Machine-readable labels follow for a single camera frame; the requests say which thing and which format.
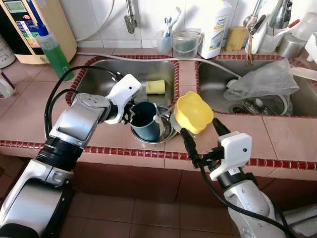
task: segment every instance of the clear plastic bag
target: clear plastic bag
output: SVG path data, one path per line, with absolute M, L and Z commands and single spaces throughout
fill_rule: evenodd
M 233 83 L 224 93 L 230 101 L 266 95 L 290 95 L 299 86 L 290 72 L 287 59 L 269 63 L 255 71 L 251 71 Z

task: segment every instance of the green liquid bottle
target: green liquid bottle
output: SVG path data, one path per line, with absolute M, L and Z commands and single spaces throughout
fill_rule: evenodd
M 39 31 L 36 39 L 39 41 L 41 48 L 44 54 L 49 59 L 51 66 L 55 70 L 55 73 L 59 78 L 63 76 L 63 74 L 68 71 L 71 67 L 60 48 L 60 45 L 52 32 L 48 32 L 46 29 L 45 31 Z M 71 72 L 68 76 L 64 79 L 64 81 L 69 81 L 74 77 L 74 73 Z

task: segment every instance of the sink drain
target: sink drain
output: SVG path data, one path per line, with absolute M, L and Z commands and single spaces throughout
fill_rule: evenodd
M 237 114 L 248 113 L 245 107 L 240 104 L 231 105 L 229 108 L 229 111 L 231 113 L 237 113 Z

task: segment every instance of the blue mug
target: blue mug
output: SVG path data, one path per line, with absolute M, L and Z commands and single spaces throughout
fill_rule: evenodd
M 158 120 L 159 112 L 155 104 L 141 102 L 132 109 L 134 116 L 131 126 L 135 133 L 143 140 L 156 141 L 160 137 L 160 123 Z

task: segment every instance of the double sink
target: double sink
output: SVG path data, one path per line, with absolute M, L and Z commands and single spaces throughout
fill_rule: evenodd
M 273 61 L 255 60 L 251 67 L 247 67 L 244 60 L 213 60 L 213 62 L 226 67 L 238 75 L 245 75 Z M 130 73 L 135 76 L 142 84 L 142 91 L 137 94 L 136 102 L 148 99 L 158 105 L 168 107 L 174 101 L 175 65 L 170 61 L 136 62 L 105 59 L 96 62 L 94 65 L 105 67 L 115 72 L 119 71 L 123 75 Z M 243 113 L 243 111 L 234 111 L 235 105 L 241 105 L 241 101 L 228 101 L 223 96 L 227 83 L 231 79 L 235 79 L 234 76 L 215 66 L 202 63 L 199 66 L 199 77 L 201 97 L 213 110 L 221 113 Z M 146 82 L 162 79 L 165 80 L 165 94 L 147 95 L 145 92 Z M 293 115 L 317 117 L 317 92 L 309 80 L 300 77 L 294 77 L 294 79 L 300 89 L 290 97 Z M 77 90 L 79 92 L 106 96 L 114 84 L 115 82 L 107 73 L 88 69 Z

